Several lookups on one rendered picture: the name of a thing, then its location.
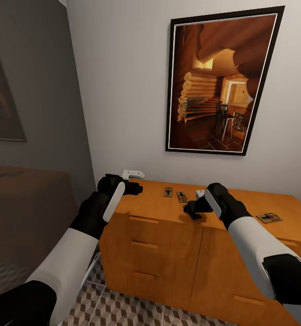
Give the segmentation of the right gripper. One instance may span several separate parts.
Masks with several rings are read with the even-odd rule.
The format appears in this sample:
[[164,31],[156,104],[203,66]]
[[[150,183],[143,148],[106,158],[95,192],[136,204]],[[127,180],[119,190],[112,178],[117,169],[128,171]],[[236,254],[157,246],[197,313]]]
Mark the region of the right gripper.
[[213,212],[211,208],[206,208],[202,205],[201,199],[196,201],[189,201],[187,205],[184,205],[184,212],[190,211],[190,212]]

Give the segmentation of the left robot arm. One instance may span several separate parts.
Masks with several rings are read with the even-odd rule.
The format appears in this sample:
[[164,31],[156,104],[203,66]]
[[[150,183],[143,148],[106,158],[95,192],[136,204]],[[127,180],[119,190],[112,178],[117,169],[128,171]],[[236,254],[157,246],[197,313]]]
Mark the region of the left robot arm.
[[144,173],[106,174],[61,240],[24,284],[0,294],[0,326],[59,326],[73,307],[93,253],[123,195],[138,195]]

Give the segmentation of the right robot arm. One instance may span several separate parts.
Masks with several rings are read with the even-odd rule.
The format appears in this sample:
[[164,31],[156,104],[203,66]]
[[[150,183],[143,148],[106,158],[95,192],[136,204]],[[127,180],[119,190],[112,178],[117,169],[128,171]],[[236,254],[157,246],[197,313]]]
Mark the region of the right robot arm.
[[220,183],[197,190],[184,212],[215,212],[259,291],[278,300],[301,325],[301,258],[268,232]]

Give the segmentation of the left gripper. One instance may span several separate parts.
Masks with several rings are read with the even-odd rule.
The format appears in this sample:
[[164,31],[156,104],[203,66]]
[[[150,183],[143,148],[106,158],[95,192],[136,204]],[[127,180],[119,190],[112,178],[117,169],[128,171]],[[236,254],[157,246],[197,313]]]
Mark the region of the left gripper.
[[124,195],[138,195],[139,193],[142,193],[143,186],[139,186],[138,182],[130,182],[127,180],[124,180],[124,182],[127,183],[127,191],[124,193]]

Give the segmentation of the mousetrap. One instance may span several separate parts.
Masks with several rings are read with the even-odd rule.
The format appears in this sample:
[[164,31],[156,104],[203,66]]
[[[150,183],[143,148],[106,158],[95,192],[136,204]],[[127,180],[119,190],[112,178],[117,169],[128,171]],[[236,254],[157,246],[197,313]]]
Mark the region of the mousetrap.
[[190,217],[193,220],[202,219],[202,216],[198,212],[190,212],[190,211],[188,211],[188,213],[189,213]]
[[178,196],[178,199],[179,199],[179,202],[180,203],[187,203],[188,204],[188,200],[185,196],[185,193],[184,191],[183,192],[176,192],[177,193],[177,196]]
[[263,214],[263,215],[257,215],[256,217],[259,220],[261,220],[264,224],[282,221],[282,218],[280,218],[275,213],[267,213],[267,214]]
[[171,187],[165,187],[164,197],[172,197],[172,190],[173,188]]

